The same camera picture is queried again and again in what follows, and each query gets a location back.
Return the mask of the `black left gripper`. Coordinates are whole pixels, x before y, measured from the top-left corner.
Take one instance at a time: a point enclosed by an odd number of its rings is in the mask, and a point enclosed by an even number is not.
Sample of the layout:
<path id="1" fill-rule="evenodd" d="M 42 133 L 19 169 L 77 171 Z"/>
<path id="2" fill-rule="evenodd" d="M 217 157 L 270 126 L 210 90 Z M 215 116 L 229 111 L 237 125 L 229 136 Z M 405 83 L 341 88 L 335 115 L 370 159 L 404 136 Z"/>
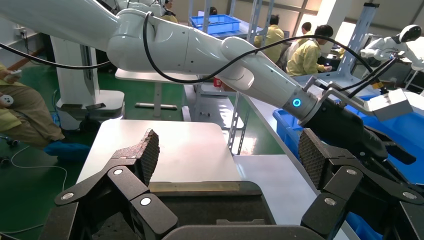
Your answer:
<path id="1" fill-rule="evenodd" d="M 311 129 L 325 143 L 346 149 L 357 158 L 387 159 L 389 154 L 405 165 L 416 162 L 415 156 L 388 135 L 370 126 L 366 129 L 359 116 L 331 99 L 326 99 L 303 127 Z"/>

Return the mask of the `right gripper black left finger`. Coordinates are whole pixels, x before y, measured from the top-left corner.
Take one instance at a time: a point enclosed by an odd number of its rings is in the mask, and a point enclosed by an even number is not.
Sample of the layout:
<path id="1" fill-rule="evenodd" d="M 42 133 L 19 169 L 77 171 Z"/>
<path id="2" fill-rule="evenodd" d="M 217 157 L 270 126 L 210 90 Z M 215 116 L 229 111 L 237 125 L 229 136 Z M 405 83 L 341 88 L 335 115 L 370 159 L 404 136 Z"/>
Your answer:
<path id="1" fill-rule="evenodd" d="M 116 150 L 99 172 L 61 192 L 55 199 L 55 238 L 91 238 L 116 213 L 138 238 L 164 238 L 178 218 L 148 188 L 159 153 L 159 136 L 148 129 L 139 143 Z"/>

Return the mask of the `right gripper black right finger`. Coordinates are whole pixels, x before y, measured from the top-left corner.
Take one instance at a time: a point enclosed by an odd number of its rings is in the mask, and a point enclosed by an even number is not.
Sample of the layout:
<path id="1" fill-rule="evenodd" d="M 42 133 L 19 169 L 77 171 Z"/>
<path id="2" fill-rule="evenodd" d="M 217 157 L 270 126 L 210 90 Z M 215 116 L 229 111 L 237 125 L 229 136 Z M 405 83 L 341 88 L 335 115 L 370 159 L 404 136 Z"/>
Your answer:
<path id="1" fill-rule="evenodd" d="M 387 159 L 323 143 L 304 129 L 300 162 L 319 190 L 301 224 L 321 237 L 335 237 L 349 213 L 384 237 L 424 235 L 424 189 L 412 184 Z"/>

